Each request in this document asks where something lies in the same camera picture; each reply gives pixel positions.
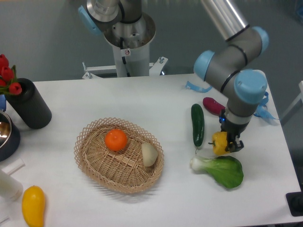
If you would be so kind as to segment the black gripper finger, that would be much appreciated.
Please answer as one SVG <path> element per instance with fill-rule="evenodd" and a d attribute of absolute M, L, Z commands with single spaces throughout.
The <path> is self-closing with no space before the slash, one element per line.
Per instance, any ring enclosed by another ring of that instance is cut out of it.
<path fill-rule="evenodd" d="M 236 138 L 234 141 L 227 143 L 226 151 L 233 153 L 233 152 L 238 152 L 243 148 L 244 148 L 243 142 L 239 138 Z"/>

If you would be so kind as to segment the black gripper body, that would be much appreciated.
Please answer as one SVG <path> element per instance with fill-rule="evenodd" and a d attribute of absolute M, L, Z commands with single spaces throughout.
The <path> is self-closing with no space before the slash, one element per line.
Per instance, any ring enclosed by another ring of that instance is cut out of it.
<path fill-rule="evenodd" d="M 223 109 L 219 114 L 219 122 L 221 124 L 221 131 L 227 132 L 227 141 L 234 142 L 236 137 L 239 138 L 241 133 L 246 129 L 250 122 L 250 116 L 237 116 L 229 109 Z"/>

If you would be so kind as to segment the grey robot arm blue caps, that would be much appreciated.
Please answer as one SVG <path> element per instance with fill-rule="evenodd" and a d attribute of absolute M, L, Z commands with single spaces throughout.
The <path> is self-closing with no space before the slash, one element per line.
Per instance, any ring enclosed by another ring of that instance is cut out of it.
<path fill-rule="evenodd" d="M 205 0 L 204 8 L 215 25 L 231 41 L 249 28 L 238 8 L 231 0 Z M 156 34 L 153 19 L 142 12 L 141 0 L 87 0 L 80 6 L 78 14 L 83 24 L 98 35 L 103 33 L 112 45 L 118 77 L 149 76 L 150 42 Z M 214 52 L 203 52 L 194 64 L 194 72 L 217 91 L 223 94 L 229 82 L 234 81 L 239 70 L 232 71 L 223 79 L 215 72 L 215 63 L 219 63 Z M 244 148 L 240 134 L 248 122 L 240 123 L 244 117 L 232 114 L 231 107 L 220 111 L 221 131 L 227 133 L 226 151 L 236 152 Z"/>

